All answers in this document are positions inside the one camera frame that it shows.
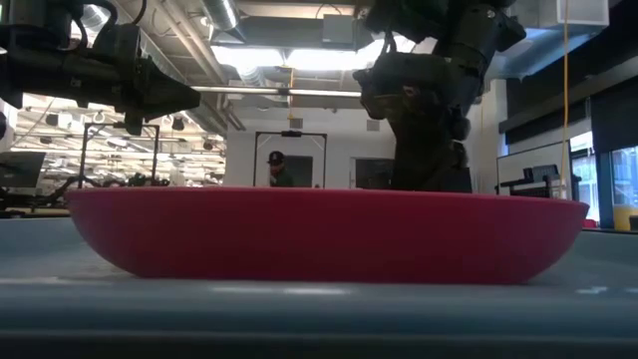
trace red bowl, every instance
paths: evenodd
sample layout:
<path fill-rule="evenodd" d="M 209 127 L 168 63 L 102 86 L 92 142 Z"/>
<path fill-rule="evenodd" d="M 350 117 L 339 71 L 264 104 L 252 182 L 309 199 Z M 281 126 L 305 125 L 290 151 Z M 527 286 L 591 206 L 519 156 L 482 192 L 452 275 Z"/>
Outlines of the red bowl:
<path fill-rule="evenodd" d="M 556 262 L 583 203 L 291 188 L 69 192 L 86 242 L 141 277 L 385 283 L 524 282 Z"/>

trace machine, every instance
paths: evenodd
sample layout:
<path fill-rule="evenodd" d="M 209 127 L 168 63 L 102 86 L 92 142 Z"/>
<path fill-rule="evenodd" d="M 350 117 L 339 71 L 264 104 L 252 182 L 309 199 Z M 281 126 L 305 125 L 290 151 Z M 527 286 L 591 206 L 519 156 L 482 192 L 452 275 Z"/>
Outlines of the machine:
<path fill-rule="evenodd" d="M 503 9 L 514 0 L 377 0 L 366 26 L 386 35 L 372 69 L 355 73 L 370 117 L 388 119 L 397 138 L 392 188 L 446 190 L 445 183 L 470 181 L 463 141 L 466 114 L 483 88 L 495 51 L 525 37 Z M 111 18 L 93 48 L 80 21 L 85 5 L 104 7 Z M 126 113 L 132 135 L 144 121 L 199 105 L 200 94 L 164 75 L 142 58 L 140 28 L 116 25 L 107 0 L 14 0 L 9 25 L 0 26 L 0 97 L 22 107 L 23 92 L 112 105 Z M 71 22 L 83 30 L 70 44 Z M 393 32 L 419 43 L 438 39 L 432 55 L 398 53 Z"/>
<path fill-rule="evenodd" d="M 445 190 L 467 177 L 460 141 L 470 132 L 466 114 L 483 89 L 495 51 L 525 38 L 503 9 L 515 0 L 377 0 L 366 26 L 386 34 L 372 69 L 354 74 L 372 119 L 388 119 L 397 138 L 392 188 Z M 420 43 L 438 40 L 432 55 L 397 52 L 392 33 Z"/>
<path fill-rule="evenodd" d="M 144 121 L 199 106 L 200 94 L 163 74 L 143 58 L 137 23 L 116 24 L 117 8 L 107 0 L 8 1 L 8 24 L 0 26 L 0 97 L 22 108 L 23 93 L 111 105 L 125 113 L 127 131 L 140 135 Z M 92 48 L 81 18 L 84 6 L 111 13 Z M 70 40 L 71 23 L 82 39 Z"/>

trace metal frame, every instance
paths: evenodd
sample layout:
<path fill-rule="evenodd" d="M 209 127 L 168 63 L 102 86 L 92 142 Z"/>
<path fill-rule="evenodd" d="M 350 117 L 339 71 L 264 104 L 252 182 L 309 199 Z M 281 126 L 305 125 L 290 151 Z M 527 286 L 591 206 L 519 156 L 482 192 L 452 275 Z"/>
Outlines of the metal frame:
<path fill-rule="evenodd" d="M 257 143 L 259 141 L 259 136 L 261 135 L 278 135 L 283 138 L 301 138 L 304 136 L 320 136 L 323 138 L 324 146 L 323 146 L 323 187 L 326 187 L 326 159 L 328 158 L 328 135 L 327 134 L 314 134 L 314 133 L 297 133 L 297 137 L 286 136 L 289 131 L 281 131 L 281 132 L 270 132 L 270 131 L 258 131 L 255 133 L 255 146 L 254 146 L 254 156 L 252 159 L 252 186 L 257 186 Z"/>
<path fill-rule="evenodd" d="M 123 123 L 114 123 L 114 124 L 95 124 L 95 123 L 86 123 L 84 124 L 84 134 L 82 136 L 82 155 L 80 156 L 80 174 L 78 180 L 78 188 L 82 188 L 84 184 L 84 170 L 85 170 L 85 161 L 87 159 L 87 144 L 93 138 L 89 138 L 89 129 L 93 126 L 98 127 L 111 127 L 114 129 L 125 129 L 126 125 Z M 160 126 L 159 125 L 142 125 L 144 128 L 152 128 L 156 130 L 156 138 L 155 145 L 153 149 L 153 169 L 151 170 L 152 180 L 156 180 L 156 171 L 158 168 L 158 151 L 160 150 Z"/>
<path fill-rule="evenodd" d="M 598 209 L 600 227 L 614 228 L 614 178 L 611 153 L 596 153 L 596 178 L 598 180 Z"/>

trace yellow object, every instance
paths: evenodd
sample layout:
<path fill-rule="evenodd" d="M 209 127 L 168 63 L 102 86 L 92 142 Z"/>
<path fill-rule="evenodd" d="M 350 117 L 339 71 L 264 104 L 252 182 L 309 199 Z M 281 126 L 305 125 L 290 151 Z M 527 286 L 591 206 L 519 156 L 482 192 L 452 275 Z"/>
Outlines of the yellow object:
<path fill-rule="evenodd" d="M 564 50 L 563 59 L 563 102 L 565 105 L 565 120 L 562 128 L 562 160 L 560 163 L 560 183 L 565 183 L 565 163 L 567 149 L 567 126 L 569 123 L 569 0 L 565 0 L 565 18 L 563 24 Z"/>
<path fill-rule="evenodd" d="M 614 205 L 614 228 L 616 230 L 631 230 L 629 217 L 632 215 L 638 215 L 638 208 L 626 204 Z"/>

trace black cap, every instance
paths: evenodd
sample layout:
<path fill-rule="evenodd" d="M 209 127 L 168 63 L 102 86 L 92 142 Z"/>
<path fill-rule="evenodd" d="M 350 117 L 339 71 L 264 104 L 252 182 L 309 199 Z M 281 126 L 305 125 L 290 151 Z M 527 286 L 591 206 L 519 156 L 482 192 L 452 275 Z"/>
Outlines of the black cap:
<path fill-rule="evenodd" d="M 279 166 L 283 164 L 283 161 L 285 159 L 286 157 L 282 153 L 280 153 L 279 151 L 273 151 L 268 156 L 268 164 L 271 166 Z"/>

